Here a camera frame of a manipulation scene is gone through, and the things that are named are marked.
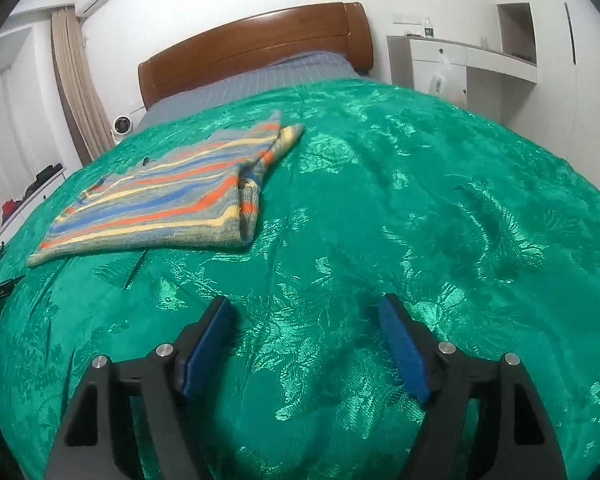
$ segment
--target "white cabinet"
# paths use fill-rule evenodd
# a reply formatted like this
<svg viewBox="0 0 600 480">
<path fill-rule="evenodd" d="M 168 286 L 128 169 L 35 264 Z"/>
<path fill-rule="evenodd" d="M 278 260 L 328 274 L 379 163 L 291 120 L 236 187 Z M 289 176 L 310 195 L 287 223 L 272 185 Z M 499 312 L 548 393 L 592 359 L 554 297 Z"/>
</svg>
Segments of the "white cabinet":
<svg viewBox="0 0 600 480">
<path fill-rule="evenodd" d="M 414 61 L 413 62 L 413 88 L 419 92 L 428 93 L 431 79 L 440 68 L 440 62 Z M 463 65 L 451 65 L 451 72 L 456 81 L 462 87 L 464 102 L 456 103 L 458 106 L 466 107 L 466 67 Z"/>
<path fill-rule="evenodd" d="M 0 246 L 2 243 L 7 243 L 14 234 L 18 232 L 18 229 L 24 224 L 27 217 L 42 204 L 51 194 L 62 186 L 64 182 L 64 170 L 56 173 L 48 181 L 46 181 L 42 187 L 40 187 L 34 194 L 27 198 L 20 208 L 4 223 L 0 228 Z"/>
<path fill-rule="evenodd" d="M 600 189 L 600 14 L 589 0 L 567 4 L 576 57 L 576 107 L 566 158 Z"/>
<path fill-rule="evenodd" d="M 464 99 L 456 104 L 496 122 L 502 122 L 504 109 L 508 117 L 520 105 L 517 99 L 503 103 L 503 76 L 530 89 L 538 81 L 533 63 L 474 45 L 405 36 L 388 36 L 387 45 L 392 83 L 429 93 L 444 55 L 463 92 Z"/>
<path fill-rule="evenodd" d="M 533 20 L 538 84 L 506 78 L 503 124 L 566 158 L 575 116 L 576 78 L 565 0 L 494 0 L 499 9 L 528 2 Z"/>
</svg>

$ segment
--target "striped sweater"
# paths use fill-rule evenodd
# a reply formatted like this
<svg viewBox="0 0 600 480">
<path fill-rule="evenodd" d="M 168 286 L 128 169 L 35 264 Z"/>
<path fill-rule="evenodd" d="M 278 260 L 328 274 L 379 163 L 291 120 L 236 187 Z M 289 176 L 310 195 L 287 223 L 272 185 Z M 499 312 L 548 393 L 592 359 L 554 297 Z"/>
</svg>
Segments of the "striped sweater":
<svg viewBox="0 0 600 480">
<path fill-rule="evenodd" d="M 218 130 L 146 166 L 104 176 L 58 215 L 27 265 L 152 246 L 248 246 L 264 174 L 301 133 L 300 124 L 281 128 L 276 112 L 249 130 Z"/>
</svg>

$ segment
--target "beige curtain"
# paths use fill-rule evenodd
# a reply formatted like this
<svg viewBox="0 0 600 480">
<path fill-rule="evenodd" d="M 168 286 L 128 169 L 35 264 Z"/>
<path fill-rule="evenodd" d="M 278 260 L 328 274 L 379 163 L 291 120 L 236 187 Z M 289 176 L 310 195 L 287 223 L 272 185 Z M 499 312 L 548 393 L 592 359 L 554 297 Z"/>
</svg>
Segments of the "beige curtain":
<svg viewBox="0 0 600 480">
<path fill-rule="evenodd" d="M 73 7 L 51 15 L 51 37 L 62 90 L 92 159 L 113 148 L 110 124 L 96 93 Z"/>
</svg>

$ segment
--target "plastic bag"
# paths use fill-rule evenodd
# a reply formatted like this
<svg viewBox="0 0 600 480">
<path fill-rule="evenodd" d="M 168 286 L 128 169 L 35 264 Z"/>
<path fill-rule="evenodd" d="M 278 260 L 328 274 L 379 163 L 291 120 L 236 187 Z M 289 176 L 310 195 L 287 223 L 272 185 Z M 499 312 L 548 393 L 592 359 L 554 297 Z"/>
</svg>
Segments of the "plastic bag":
<svg viewBox="0 0 600 480">
<path fill-rule="evenodd" d="M 440 65 L 431 78 L 429 94 L 436 95 L 456 106 L 463 106 L 466 103 L 462 83 L 454 75 L 451 63 L 443 53 L 440 53 Z"/>
</svg>

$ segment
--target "cabinet handle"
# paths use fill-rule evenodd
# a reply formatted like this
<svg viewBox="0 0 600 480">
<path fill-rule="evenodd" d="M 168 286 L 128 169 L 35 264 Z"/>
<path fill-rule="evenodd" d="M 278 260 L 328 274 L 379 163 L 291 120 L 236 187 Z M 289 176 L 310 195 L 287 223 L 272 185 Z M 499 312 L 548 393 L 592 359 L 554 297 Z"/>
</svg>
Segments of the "cabinet handle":
<svg viewBox="0 0 600 480">
<path fill-rule="evenodd" d="M 573 43 L 573 27 L 571 27 L 571 16 L 569 14 L 569 6 L 564 3 L 564 10 L 567 11 L 567 21 L 569 22 L 569 34 L 571 35 L 571 53 L 573 54 L 573 64 L 576 64 L 576 44 Z"/>
</svg>

